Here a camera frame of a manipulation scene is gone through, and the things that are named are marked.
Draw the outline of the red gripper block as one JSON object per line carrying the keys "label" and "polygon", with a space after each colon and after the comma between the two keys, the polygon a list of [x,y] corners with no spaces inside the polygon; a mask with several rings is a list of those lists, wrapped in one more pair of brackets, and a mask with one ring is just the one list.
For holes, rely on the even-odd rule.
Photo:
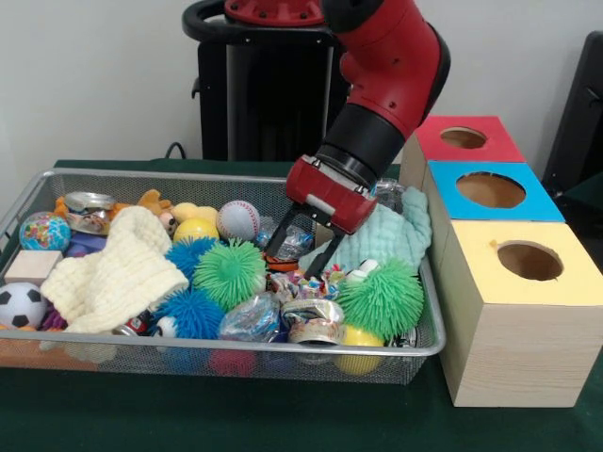
{"label": "red gripper block", "polygon": [[285,194],[292,206],[265,247],[267,257],[285,261],[301,258],[304,231],[292,224],[297,215],[329,228],[316,229],[316,246],[304,256],[306,279],[322,274],[346,234],[355,234],[377,205],[368,188],[309,155],[301,156],[292,166]]}

